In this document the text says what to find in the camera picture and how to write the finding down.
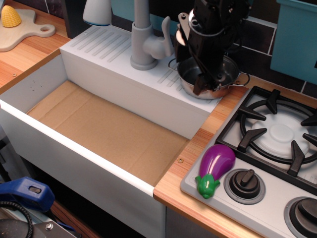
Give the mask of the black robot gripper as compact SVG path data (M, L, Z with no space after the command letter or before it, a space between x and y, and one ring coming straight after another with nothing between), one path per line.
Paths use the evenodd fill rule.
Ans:
M215 95L220 87L216 75L220 72L224 52L219 39L224 31L220 12L182 12L178 15L174 48L177 62L193 58L202 73L194 83L195 95Z

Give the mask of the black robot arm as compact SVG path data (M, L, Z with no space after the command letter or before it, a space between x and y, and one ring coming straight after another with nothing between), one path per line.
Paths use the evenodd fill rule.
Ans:
M200 69L193 93L223 86L223 59L240 38L239 25L251 5L246 0L196 0L193 9L178 15L175 34L177 62L193 59Z

